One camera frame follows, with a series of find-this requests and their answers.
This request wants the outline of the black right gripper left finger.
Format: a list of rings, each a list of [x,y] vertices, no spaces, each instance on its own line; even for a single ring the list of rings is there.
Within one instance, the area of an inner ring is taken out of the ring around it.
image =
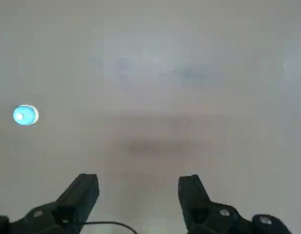
[[[99,197],[96,174],[79,174],[54,202],[11,222],[0,215],[0,234],[79,234]]]

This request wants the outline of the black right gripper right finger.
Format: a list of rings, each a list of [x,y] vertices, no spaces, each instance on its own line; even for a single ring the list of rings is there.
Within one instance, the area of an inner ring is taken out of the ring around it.
[[[178,198],[189,234],[290,234],[287,226],[269,214],[244,219],[232,207],[211,201],[198,175],[178,179]]]

